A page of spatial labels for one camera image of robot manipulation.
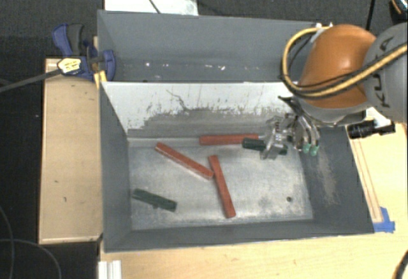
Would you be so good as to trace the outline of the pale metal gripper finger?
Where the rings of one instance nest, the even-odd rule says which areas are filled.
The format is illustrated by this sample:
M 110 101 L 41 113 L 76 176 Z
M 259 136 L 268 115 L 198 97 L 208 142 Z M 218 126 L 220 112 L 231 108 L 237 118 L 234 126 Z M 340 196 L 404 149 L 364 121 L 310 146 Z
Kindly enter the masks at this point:
M 281 144 L 283 142 L 282 133 L 275 129 L 267 129 L 264 134 L 259 135 L 259 139 L 265 143 Z
M 261 160 L 276 159 L 284 151 L 284 145 L 281 143 L 268 143 L 266 148 L 260 152 Z

